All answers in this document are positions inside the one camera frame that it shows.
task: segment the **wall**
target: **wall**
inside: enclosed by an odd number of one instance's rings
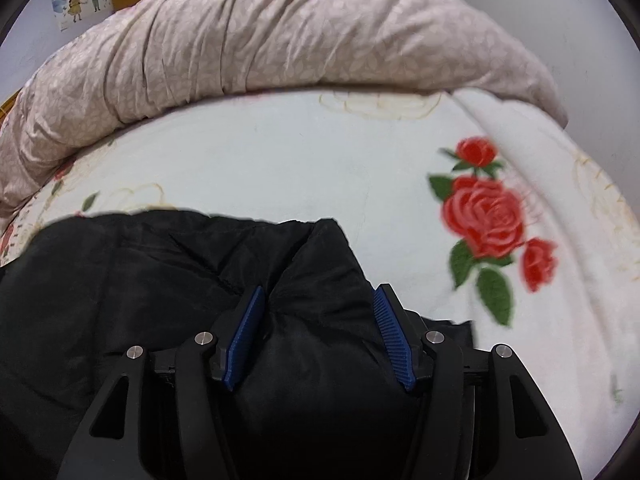
[[[104,12],[85,13],[82,22],[60,32],[51,0],[30,0],[0,45],[0,104],[19,90],[61,46],[100,23]]]
[[[640,214],[640,51],[610,3],[466,1],[551,69],[569,113],[567,133],[610,174]]]

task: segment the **black fabric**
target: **black fabric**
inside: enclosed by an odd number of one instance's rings
[[[3,270],[3,479],[55,478],[127,348],[178,346],[255,283],[268,312],[223,406],[241,478],[398,477],[418,399],[394,377],[371,286],[335,221],[166,211],[71,218],[42,230]],[[471,343],[469,326],[438,325]]]

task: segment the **metal screw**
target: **metal screw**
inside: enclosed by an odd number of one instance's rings
[[[500,357],[511,357],[513,355],[513,350],[511,350],[507,345],[498,345],[495,347],[495,353]]]
[[[427,332],[427,341],[437,345],[444,341],[444,336],[437,330],[431,330],[430,332]]]
[[[127,350],[127,357],[129,359],[137,359],[142,355],[142,352],[144,352],[142,346],[135,345]]]
[[[195,337],[195,341],[199,345],[207,345],[213,341],[213,334],[211,332],[200,332]]]

